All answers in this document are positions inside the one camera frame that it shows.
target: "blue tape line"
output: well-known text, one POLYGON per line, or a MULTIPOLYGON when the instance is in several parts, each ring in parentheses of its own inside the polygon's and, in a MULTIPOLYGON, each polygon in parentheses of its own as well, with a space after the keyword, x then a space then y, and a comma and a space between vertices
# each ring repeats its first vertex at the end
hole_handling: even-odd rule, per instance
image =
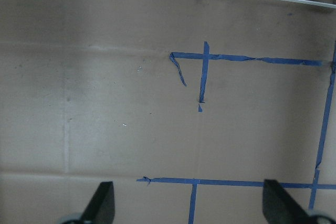
POLYGON ((309 199, 309 209, 314 208, 314 203, 315 203, 315 198, 316 198, 316 191, 317 191, 317 184, 319 181, 319 176, 320 176, 320 170, 315 169, 315 174, 314 174, 314 179, 313 179, 313 184, 311 187, 311 192, 310 192, 310 199, 309 199))
POLYGON ((200 95, 199 95, 199 103, 204 103, 204 93, 205 93, 205 85, 206 85, 206 79, 208 75, 208 66, 209 66, 209 55, 210 47, 208 42, 204 42, 204 58, 203 58, 203 64, 202 64, 202 76, 201 76, 201 85, 200 85, 200 95))
POLYGON ((325 139, 326 139, 327 129, 328 129, 328 120, 329 120, 331 101, 332 101, 332 95, 333 95, 334 83, 335 83, 335 72, 336 72, 335 69, 336 69, 336 43, 335 43, 334 55, 333 55, 332 64, 331 64, 330 84, 329 84, 328 91, 327 91, 327 98, 325 99, 325 107, 324 107, 320 142, 319 142, 319 148, 317 151, 315 173, 314 173, 314 179, 313 179, 310 200, 309 200, 309 209, 314 208, 316 191, 318 189, 318 182, 319 182, 319 175, 320 175, 319 166, 322 162, 324 144, 325 144, 325 139))
MULTIPOLYGON (((174 58, 181 59, 196 59, 203 60, 204 56, 202 54, 193 54, 193 53, 185 53, 185 52, 172 52, 174 58)), ((250 60, 259 60, 266 63, 272 64, 286 64, 286 65, 305 65, 305 66, 313 66, 320 67, 323 65, 322 60, 302 60, 302 59, 287 59, 287 58, 253 58, 249 56, 243 55, 208 55, 209 60, 229 60, 229 61, 250 61, 250 60)))
POLYGON ((181 68, 180 68, 180 64, 175 60, 175 57, 174 57, 173 53, 171 53, 171 54, 169 55, 169 58, 170 58, 170 60, 175 64, 175 66, 177 67, 177 69, 178 69, 178 73, 179 73, 179 75, 180 75, 180 78, 181 78, 181 81, 182 81, 183 85, 187 86, 187 84, 186 84, 185 81, 184 81, 183 75, 182 75, 182 71, 181 71, 181 68))
POLYGON ((193 189, 190 196, 189 220, 188 224, 194 223, 195 206, 196 206, 197 184, 193 184, 193 189))
MULTIPOLYGON (((137 179, 138 182, 157 182, 172 184, 198 184, 198 185, 217 185, 217 186, 250 186, 263 187, 264 182, 240 181, 240 180, 217 180, 217 179, 196 179, 196 178, 152 178, 143 177, 137 179)), ((280 183, 284 188, 311 188, 311 184, 304 183, 280 183)))
POLYGON ((320 184, 320 185, 317 185, 317 189, 336 190, 336 185, 320 184))

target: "cardboard floor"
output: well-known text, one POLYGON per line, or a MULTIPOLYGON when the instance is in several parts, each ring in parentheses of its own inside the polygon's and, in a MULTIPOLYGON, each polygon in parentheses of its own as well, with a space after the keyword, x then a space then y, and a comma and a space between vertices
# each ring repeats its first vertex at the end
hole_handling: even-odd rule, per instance
MULTIPOLYGON (((101 181, 114 223, 188 223, 197 178, 311 184, 336 13, 272 0, 0 0, 0 223, 57 223, 101 181), (323 66, 170 52, 322 60, 323 66)), ((336 184, 336 99, 319 184, 336 184)), ((308 209, 309 188, 288 189, 308 209)), ((261 187, 199 185, 194 223, 266 223, 261 187)), ((336 190, 315 209, 336 218, 336 190)))

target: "torn tape piece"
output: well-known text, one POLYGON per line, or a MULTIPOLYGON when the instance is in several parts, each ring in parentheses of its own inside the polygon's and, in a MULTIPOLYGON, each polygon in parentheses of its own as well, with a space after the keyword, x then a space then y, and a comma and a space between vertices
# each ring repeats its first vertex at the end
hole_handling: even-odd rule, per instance
POLYGON ((142 179, 143 179, 143 181, 148 182, 148 185, 151 183, 151 179, 148 178, 148 177, 143 177, 142 179))
POLYGON ((173 53, 170 54, 169 58, 175 64, 175 66, 177 67, 178 74, 180 75, 180 78, 181 78, 181 81, 182 81, 183 85, 187 86, 187 84, 184 81, 183 75, 182 75, 180 64, 175 60, 175 57, 174 57, 173 53))
POLYGON ((197 194, 197 184, 193 184, 193 188, 192 188, 191 196, 190 196, 188 224, 193 224, 194 223, 195 206, 196 206, 196 194, 197 194))

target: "blue painter's tape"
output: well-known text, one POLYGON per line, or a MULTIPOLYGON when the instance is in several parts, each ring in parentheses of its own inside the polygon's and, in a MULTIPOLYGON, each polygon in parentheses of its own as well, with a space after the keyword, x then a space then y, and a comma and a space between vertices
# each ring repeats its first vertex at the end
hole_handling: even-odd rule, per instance
MULTIPOLYGON (((139 182, 157 182, 174 184, 198 184, 198 185, 217 185, 217 186, 250 186, 263 187, 264 182, 240 181, 240 180, 218 180, 218 179, 196 179, 196 178, 152 178, 143 177, 139 182)), ((303 183, 280 183, 284 188, 311 188, 312 184, 303 183)))
MULTIPOLYGON (((138 182, 148 182, 147 177, 137 179, 138 182)), ((199 184, 199 179, 194 178, 151 178, 151 182, 174 184, 199 184)))
POLYGON ((193 52, 172 52, 171 56, 180 59, 194 59, 194 60, 204 59, 203 54, 194 54, 193 52))
POLYGON ((310 192, 309 207, 308 207, 309 209, 314 208, 319 176, 320 176, 320 170, 315 169, 315 175, 314 175, 313 184, 311 186, 311 192, 310 192))
POLYGON ((304 189, 304 188, 311 188, 312 184, 304 184, 304 183, 280 183, 280 185, 283 188, 300 188, 300 189, 304 189))
POLYGON ((181 81, 182 81, 183 85, 187 86, 187 84, 184 81, 183 75, 182 75, 180 64, 175 60, 175 57, 174 57, 174 55, 172 53, 170 54, 169 58, 175 64, 175 66, 177 67, 178 73, 180 75, 180 78, 181 78, 181 81))
POLYGON ((193 224, 194 223, 195 206, 196 206, 196 194, 197 194, 197 184, 193 184, 193 189, 191 191, 191 196, 190 196, 188 224, 193 224))
POLYGON ((328 91, 327 91, 327 98, 325 100, 320 142, 319 142, 319 148, 317 151, 316 164, 315 164, 315 174, 314 174, 314 179, 313 179, 313 184, 312 184, 311 194, 310 194, 310 200, 309 200, 309 209, 314 208, 316 191, 319 187, 318 186, 319 175, 320 175, 319 166, 322 162, 324 144, 325 144, 325 139, 326 139, 327 129, 328 129, 328 120, 329 120, 332 94, 333 94, 334 83, 335 83, 335 68, 336 68, 336 43, 335 43, 335 48, 334 48, 334 56, 333 56, 332 64, 331 64, 330 84, 329 84, 328 91))
POLYGON ((203 59, 203 64, 202 64, 202 76, 201 76, 201 85, 200 85, 200 95, 199 95, 199 103, 204 103, 204 93, 205 93, 205 85, 206 85, 206 79, 208 76, 208 66, 209 66, 209 44, 208 42, 204 42, 204 51, 203 51, 203 55, 204 55, 204 59, 203 59))
MULTIPOLYGON (((204 56, 202 54, 194 54, 194 53, 185 53, 185 52, 172 52, 174 58, 182 58, 182 59, 196 59, 203 60, 204 56)), ((250 61, 250 60, 259 60, 266 63, 273 64, 286 64, 286 65, 304 65, 304 66, 313 66, 320 67, 323 65, 323 61, 321 60, 302 60, 302 59, 287 59, 287 58, 253 58, 249 56, 243 55, 208 55, 209 60, 229 60, 229 61, 250 61)))
POLYGON ((326 184, 320 184, 320 185, 317 185, 317 189, 329 189, 329 190, 336 190, 336 185, 326 185, 326 184))

